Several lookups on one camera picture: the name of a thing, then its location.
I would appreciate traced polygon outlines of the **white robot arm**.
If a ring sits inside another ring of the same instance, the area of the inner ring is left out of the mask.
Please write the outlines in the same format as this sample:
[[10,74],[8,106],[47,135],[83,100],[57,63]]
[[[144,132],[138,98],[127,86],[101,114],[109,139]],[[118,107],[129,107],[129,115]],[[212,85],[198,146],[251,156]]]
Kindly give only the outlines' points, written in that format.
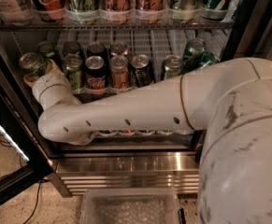
[[272,224],[272,61],[239,58],[88,104],[60,73],[32,88],[41,135],[74,145],[103,130],[203,130],[199,224]]

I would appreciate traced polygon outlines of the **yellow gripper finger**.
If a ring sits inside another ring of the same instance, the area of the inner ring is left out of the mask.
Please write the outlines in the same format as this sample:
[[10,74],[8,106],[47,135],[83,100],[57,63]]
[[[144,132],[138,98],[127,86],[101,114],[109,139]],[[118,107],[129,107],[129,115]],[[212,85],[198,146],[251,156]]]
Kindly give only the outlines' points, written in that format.
[[23,76],[23,81],[31,88],[33,88],[36,82],[39,80],[39,76]]
[[47,73],[58,73],[58,74],[61,74],[61,73],[62,73],[61,69],[60,69],[59,66],[55,63],[54,60],[52,60],[52,59],[47,59],[47,63],[48,63],[48,66],[47,66]]

